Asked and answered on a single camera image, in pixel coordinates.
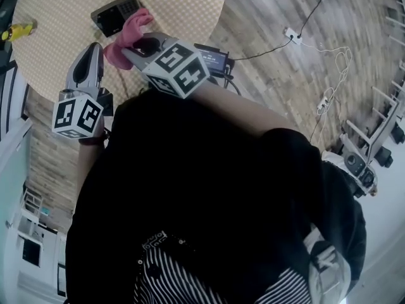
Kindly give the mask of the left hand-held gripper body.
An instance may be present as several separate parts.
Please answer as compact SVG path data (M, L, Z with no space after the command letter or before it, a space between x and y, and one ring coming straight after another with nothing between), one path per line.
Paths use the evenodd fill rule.
M52 131L55 134L68 139L94 137L103 112L97 102L103 74L103 48L93 42L68 69L65 88L54 105Z

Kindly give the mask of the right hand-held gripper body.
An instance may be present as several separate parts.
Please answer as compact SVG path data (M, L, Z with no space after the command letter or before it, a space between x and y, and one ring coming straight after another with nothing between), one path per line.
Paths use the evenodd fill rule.
M162 32L146 33L121 52L153 88L180 99L210 78L199 50Z

